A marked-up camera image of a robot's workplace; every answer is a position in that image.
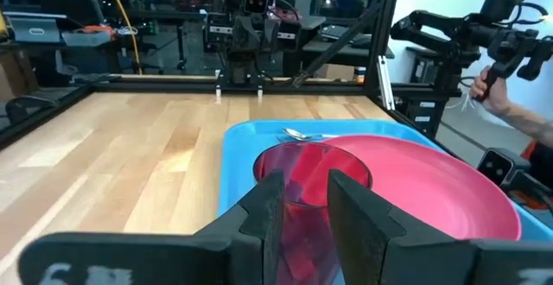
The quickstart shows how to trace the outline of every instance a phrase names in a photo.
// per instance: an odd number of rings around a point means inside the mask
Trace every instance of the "person's hand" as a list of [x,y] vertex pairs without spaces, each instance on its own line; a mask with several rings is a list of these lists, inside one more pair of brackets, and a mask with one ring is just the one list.
[[[479,76],[474,78],[474,83],[470,88],[470,96],[476,98],[483,96],[487,90],[487,73],[490,70],[489,66],[486,66]],[[497,115],[505,111],[511,105],[511,101],[507,97],[507,83],[503,78],[497,78],[495,83],[490,89],[490,95],[482,103],[484,108],[490,113]]]

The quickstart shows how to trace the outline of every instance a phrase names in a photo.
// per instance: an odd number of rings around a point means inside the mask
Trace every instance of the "red plastic cup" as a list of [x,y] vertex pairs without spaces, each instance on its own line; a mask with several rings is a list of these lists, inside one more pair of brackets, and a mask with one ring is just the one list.
[[332,284],[339,270],[327,210],[328,171],[339,169],[365,187],[372,178],[354,155],[324,143],[287,142],[256,159],[257,182],[273,170],[284,173],[284,222],[278,284]]

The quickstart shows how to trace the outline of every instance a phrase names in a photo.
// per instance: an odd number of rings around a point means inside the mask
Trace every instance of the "white label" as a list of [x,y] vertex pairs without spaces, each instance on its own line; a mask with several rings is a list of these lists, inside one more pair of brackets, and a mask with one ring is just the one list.
[[421,107],[423,107],[423,108],[434,108],[435,103],[433,103],[433,102],[422,102]]
[[215,34],[232,34],[232,27],[210,26],[209,32]]
[[58,271],[68,272],[71,269],[71,265],[69,263],[54,263],[51,266],[44,271],[44,275],[42,276],[42,280],[39,285],[67,285],[67,283],[63,282],[62,280],[56,280],[52,278],[54,274]]
[[417,78],[423,77],[423,69],[424,69],[424,63],[421,63],[416,67],[415,76]]
[[[54,274],[59,271],[69,272],[69,263],[54,263],[49,266],[42,277],[39,285],[69,285],[62,280],[55,279]],[[85,285],[131,285],[132,271],[128,269],[110,269],[100,266],[88,268],[88,277]]]
[[85,285],[131,285],[132,274],[127,269],[88,268]]
[[44,35],[46,31],[42,28],[30,28],[29,33],[32,35]]
[[553,280],[553,269],[524,269],[518,272],[520,285],[547,285]]
[[415,117],[415,122],[429,122],[430,117]]
[[291,40],[294,40],[296,38],[296,34],[278,33],[276,36],[278,37],[278,39],[291,39]]

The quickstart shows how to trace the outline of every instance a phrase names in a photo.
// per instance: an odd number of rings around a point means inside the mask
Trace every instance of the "yellow cable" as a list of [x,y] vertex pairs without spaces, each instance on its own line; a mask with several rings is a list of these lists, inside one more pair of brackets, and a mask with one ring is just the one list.
[[142,68],[140,67],[140,55],[138,54],[138,45],[137,45],[137,38],[135,37],[135,34],[132,32],[132,25],[130,24],[129,17],[127,16],[127,12],[124,10],[123,5],[121,4],[121,0],[115,0],[118,3],[118,7],[121,10],[121,14],[123,14],[124,22],[127,24],[127,27],[130,29],[130,38],[132,39],[132,47],[135,51],[135,61],[137,62],[138,66],[138,74],[142,74]]

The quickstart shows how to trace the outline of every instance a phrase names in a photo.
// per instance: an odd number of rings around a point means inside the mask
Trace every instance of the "pink plate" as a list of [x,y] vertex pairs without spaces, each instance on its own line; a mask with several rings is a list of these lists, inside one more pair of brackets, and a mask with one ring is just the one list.
[[453,238],[520,239],[520,218],[511,201],[450,155],[383,136],[342,136],[324,143],[364,162],[372,191]]

